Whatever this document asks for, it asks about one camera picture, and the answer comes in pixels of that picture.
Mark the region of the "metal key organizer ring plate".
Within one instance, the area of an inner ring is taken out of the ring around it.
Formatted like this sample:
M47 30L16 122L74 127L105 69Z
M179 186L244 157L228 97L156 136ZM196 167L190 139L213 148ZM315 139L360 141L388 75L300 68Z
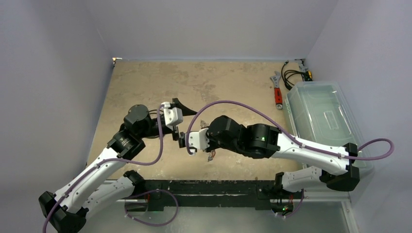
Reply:
M201 129L203 129L203 128L208 128L208 124L207 124L204 120L201 120L200 126L201 126ZM213 161L215 155L216 155L216 151L215 151L215 150L212 150L211 152L209 152L209 153L208 153L207 162Z

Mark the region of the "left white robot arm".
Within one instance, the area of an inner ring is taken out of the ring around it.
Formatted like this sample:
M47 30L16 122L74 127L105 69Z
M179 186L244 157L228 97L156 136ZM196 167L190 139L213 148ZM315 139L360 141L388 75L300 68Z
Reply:
M100 155L72 181L55 192L46 191L39 197L44 217L42 232L51 224L59 233L77 233L87 218L105 206L131 196L138 199L146 193L145 179L136 171L127 171L113 184L106 179L126 164L137 164L133 159L145 148L144 139L171 134L179 138L178 124L196 111L184 106L179 99L163 102L156 116L142 104L132 106L118 132L109 140Z

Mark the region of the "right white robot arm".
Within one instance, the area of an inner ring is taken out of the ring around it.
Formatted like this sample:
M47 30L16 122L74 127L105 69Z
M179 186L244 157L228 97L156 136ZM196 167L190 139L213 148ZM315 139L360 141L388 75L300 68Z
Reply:
M312 186L325 185L334 191L353 191L360 171L353 165L357 145L328 146L296 138L266 124L243 126L227 116L214 119L198 133L191 133L190 147L212 152L225 149L252 159L290 159L308 165L295 172L279 172L273 192L283 198Z

